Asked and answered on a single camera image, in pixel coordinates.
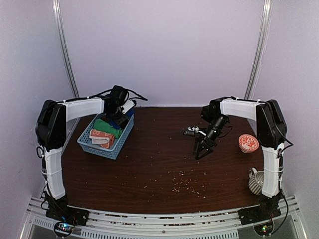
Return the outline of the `blue towel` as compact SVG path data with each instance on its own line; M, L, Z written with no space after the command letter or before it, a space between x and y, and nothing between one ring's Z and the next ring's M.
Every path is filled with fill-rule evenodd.
M120 117L119 119L110 119L108 120L108 124L110 124L115 129L124 129L128 124L130 118L135 114L135 110L129 110L125 115Z

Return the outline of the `orange bunny pattern towel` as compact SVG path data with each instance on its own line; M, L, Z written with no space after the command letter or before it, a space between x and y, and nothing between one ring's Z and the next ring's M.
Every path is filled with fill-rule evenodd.
M114 135L95 129L90 130L89 138L91 139L92 144L99 145L106 149L110 149L115 142Z

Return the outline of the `light blue plastic basket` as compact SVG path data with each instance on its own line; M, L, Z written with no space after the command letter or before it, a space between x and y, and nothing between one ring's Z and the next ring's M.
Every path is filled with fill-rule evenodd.
M83 151L115 160L134 126L134 110L125 115L125 128L113 120L106 120L104 114L94 117L77 142Z

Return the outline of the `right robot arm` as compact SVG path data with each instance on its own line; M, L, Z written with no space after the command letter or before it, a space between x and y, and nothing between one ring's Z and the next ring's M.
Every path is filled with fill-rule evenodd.
M183 135L195 138L193 155L200 160L213 152L223 128L229 123L229 117L240 117L256 123L257 140L264 157L264 184L256 208L259 219L267 219L274 211L282 195L281 180L283 174L283 153L287 125L276 100L254 101L236 97L221 97L211 100L200 114L208 122L207 127L189 126Z

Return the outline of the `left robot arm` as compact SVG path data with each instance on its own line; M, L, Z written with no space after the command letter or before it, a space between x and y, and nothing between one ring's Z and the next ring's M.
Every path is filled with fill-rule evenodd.
M80 146L85 152L116 159L134 125L133 108L136 106L136 100L129 97L130 93L129 89L114 86L112 89L88 97L44 102L35 129L39 144L37 155L42 160L48 211L53 212L59 220L67 221L72 216L63 185L61 164L67 123L73 119L95 115L95 120L80 136ZM117 125L117 127L110 125L104 129L105 132L114 135L115 142L99 143L94 146L89 134L104 124L101 116L105 116Z

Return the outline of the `green rolled towel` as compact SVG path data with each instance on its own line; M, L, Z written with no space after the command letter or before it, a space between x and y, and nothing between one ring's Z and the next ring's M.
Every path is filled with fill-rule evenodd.
M102 119L97 119L94 121L93 129L112 134L115 138L119 138L123 133L122 129L116 129Z

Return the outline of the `orange white patterned bowl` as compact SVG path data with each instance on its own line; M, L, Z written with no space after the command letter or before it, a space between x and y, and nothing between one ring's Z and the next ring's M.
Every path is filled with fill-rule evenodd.
M243 134L239 136L238 144L241 151L244 153L252 153L259 148L258 140L250 134Z

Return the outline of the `grey striped mug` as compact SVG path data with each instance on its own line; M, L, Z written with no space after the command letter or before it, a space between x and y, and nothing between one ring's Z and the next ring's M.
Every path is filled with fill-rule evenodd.
M262 192L264 184L264 171L257 171L256 168L249 169L249 182L248 187L249 190L259 196Z

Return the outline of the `front aluminium rail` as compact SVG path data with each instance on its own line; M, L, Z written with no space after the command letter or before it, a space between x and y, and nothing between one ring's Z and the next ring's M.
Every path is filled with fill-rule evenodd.
M58 239L53 232L57 220L45 216L47 203L32 197L18 239ZM129 214L84 209L85 226L75 226L66 239L309 239L294 196L287 197L289 212L284 224L271 237L259 236L259 223L243 225L240 208L186 214Z

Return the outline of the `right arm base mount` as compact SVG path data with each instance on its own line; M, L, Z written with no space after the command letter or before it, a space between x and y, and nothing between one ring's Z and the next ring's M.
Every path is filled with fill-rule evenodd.
M262 237L270 236L275 231L274 218L280 216L281 211L275 209L268 215L262 215L259 209L259 206L241 208L238 211L241 225L252 224L257 235Z

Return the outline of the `left aluminium frame post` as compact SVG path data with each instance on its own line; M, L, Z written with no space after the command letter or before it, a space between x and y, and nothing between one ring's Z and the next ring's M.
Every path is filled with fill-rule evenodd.
M53 0L52 1L52 7L53 7L53 13L54 13L54 18L56 22L56 27L59 35L59 41L60 41L60 46L62 50L62 55L63 55L63 61L67 73L67 77L71 86L71 91L74 97L79 97L79 91L76 85L76 81L74 78L74 73L70 61L70 56L67 48L67 42L66 42L66 37L65 37L65 32L64 32L64 26L63 26L63 19L62 19L62 13L61 13L61 6L60 6L60 1L59 0Z

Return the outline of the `aluminium frame post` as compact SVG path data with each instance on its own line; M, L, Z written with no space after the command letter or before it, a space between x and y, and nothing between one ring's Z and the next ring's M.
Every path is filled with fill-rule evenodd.
M263 56L267 39L268 39L272 5L273 5L272 0L264 0L256 51L255 51L254 60L252 63L252 68L250 71L250 76L249 76L246 92L244 95L244 99L246 100L250 100L253 98L254 91L259 78L261 60L262 60L262 56Z
M59 35L59 41L60 41L60 46L62 50L62 55L63 55L63 61L67 73L67 77L71 86L71 91L74 97L79 97L79 91L76 85L76 81L74 78L74 73L70 61L70 56L67 48L67 42L66 42L66 37L65 37L65 32L64 32L64 26L63 26L63 19L62 19L62 13L61 13L61 6L60 6L60 1L59 0L53 0L52 1L52 7L53 7L53 13L54 13L54 18L56 22L56 27Z

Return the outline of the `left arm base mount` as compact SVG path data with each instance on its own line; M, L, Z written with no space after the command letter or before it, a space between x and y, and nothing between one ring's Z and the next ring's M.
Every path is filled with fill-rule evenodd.
M89 217L89 211L87 210L73 207L67 209L68 214L57 212L52 208L47 209L45 213L46 217L57 221L54 223L53 232L60 238L70 236L76 226L86 226Z

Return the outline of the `right aluminium frame post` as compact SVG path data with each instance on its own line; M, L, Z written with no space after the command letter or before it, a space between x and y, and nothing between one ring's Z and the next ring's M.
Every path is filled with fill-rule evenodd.
M262 56L263 56L267 39L268 39L272 5L273 5L272 0L264 0L256 51L255 51L254 60L252 63L252 68L250 71L250 76L249 76L246 92L244 95L244 99L246 100L250 100L253 98L254 91L259 78L261 60L262 60Z

